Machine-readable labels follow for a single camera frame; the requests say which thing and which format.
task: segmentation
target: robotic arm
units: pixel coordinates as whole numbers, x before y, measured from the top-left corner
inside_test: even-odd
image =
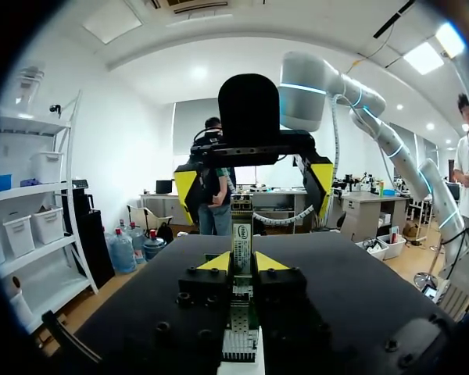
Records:
[[[301,52],[289,52],[281,69],[281,123],[291,129],[319,129],[326,95],[339,95],[338,104],[349,105],[353,122],[376,141],[405,178],[418,201],[433,197],[441,240],[445,244],[445,266],[440,277],[469,295],[469,235],[453,196],[435,163],[427,159],[417,168],[399,135],[378,119],[385,100],[323,59]]]

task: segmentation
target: black tabletop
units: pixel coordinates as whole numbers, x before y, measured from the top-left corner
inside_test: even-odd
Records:
[[[255,237],[254,249],[286,266],[299,267],[307,294],[330,324],[334,349],[358,354],[384,342],[415,317],[438,313],[451,320],[414,286],[338,233]],[[229,237],[189,235],[175,240],[117,291],[76,333],[99,355],[119,350],[125,335],[143,338],[171,313],[178,278],[205,254],[230,250]]]

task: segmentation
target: wooden floor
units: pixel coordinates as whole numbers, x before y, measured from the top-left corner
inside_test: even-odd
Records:
[[[189,232],[192,228],[175,227],[174,235],[179,231]],[[431,225],[428,232],[428,239],[422,242],[420,246],[411,244],[405,245],[402,254],[399,257],[385,261],[389,267],[395,270],[403,279],[414,284],[414,275],[417,272],[428,272],[434,259],[435,253],[430,249],[431,246],[437,246],[439,242],[439,232],[436,223]],[[444,255],[440,255],[433,272],[436,275],[443,265]],[[129,281],[144,265],[138,267],[138,271],[128,275],[118,275],[112,278],[104,285],[98,294],[91,291],[80,293],[74,300],[62,309],[66,316],[66,328],[69,332],[76,332],[77,329],[99,308],[113,293],[120,289]],[[44,345],[44,351],[51,355],[59,346],[52,339]]]

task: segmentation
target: white shelf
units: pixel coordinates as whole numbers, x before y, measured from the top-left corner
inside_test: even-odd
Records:
[[[34,116],[12,110],[0,110],[0,132],[32,134],[53,137],[61,130],[71,127],[69,121],[55,116]]]
[[[56,184],[41,184],[36,186],[15,187],[10,190],[0,191],[0,201],[23,197],[26,195],[49,193],[51,191],[60,191],[67,188],[66,182]]]
[[[43,245],[40,248],[36,248],[32,252],[28,252],[26,255],[23,255],[17,259],[6,261],[0,265],[0,277],[6,277],[12,272],[17,271],[18,269],[34,262],[35,260],[39,260],[40,258],[43,258],[44,256],[74,242],[74,236],[64,237],[60,240],[51,242],[48,245]]]
[[[34,305],[34,303],[27,301],[34,317],[33,321],[26,327],[29,334],[33,333],[42,325],[41,316],[43,314],[49,310],[56,313],[91,284],[87,278],[72,270],[70,270],[70,272],[61,273],[60,275],[52,275],[52,278],[46,278],[44,283],[49,283],[49,291],[42,292],[41,286],[37,286],[37,293],[42,297],[41,303]]]

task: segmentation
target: person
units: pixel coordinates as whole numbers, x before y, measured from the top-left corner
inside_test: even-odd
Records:
[[[469,125],[469,99],[465,94],[460,94],[457,104],[460,114]],[[469,228],[469,131],[459,140],[456,147],[453,172],[456,181],[462,184],[459,210],[466,228]]]
[[[218,141],[222,135],[222,126],[217,117],[205,122],[205,137],[201,137],[195,145],[207,145]],[[236,186],[235,168],[226,168],[234,186]],[[227,177],[223,170],[204,169],[202,171],[202,202],[198,209],[200,234],[231,235],[231,191],[227,186]]]

